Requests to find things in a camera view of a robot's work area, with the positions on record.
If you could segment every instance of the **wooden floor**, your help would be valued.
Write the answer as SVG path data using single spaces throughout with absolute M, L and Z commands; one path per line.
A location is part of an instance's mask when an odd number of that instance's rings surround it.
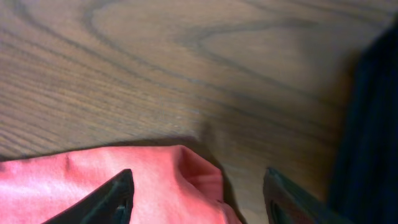
M 392 0 L 2 0 L 2 160 L 186 144 L 267 223 L 279 169 L 324 200 L 359 53 Z

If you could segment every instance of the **wood grain pattern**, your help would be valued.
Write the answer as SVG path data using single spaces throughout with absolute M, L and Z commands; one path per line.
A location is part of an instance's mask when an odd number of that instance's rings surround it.
M 0 152 L 188 144 L 219 162 L 246 221 L 266 223 L 267 166 L 325 199 L 349 68 L 397 9 L 389 0 L 2 0 Z

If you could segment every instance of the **wood surface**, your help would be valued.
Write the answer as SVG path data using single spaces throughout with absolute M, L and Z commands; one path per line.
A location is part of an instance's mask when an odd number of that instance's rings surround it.
M 2 160 L 186 144 L 267 223 L 272 166 L 324 200 L 358 55 L 395 0 L 2 0 Z

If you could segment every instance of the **pink fabric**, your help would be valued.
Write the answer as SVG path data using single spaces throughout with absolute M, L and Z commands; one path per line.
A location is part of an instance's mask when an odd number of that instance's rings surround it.
M 185 146 L 102 147 L 0 163 L 0 223 L 42 223 L 123 169 L 134 179 L 132 224 L 240 223 L 215 166 Z

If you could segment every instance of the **pink cloth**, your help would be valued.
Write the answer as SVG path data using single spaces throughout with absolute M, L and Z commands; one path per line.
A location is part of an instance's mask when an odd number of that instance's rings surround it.
M 42 223 L 123 169 L 134 179 L 132 224 L 240 223 L 221 172 L 185 146 L 102 147 L 0 163 L 0 223 Z

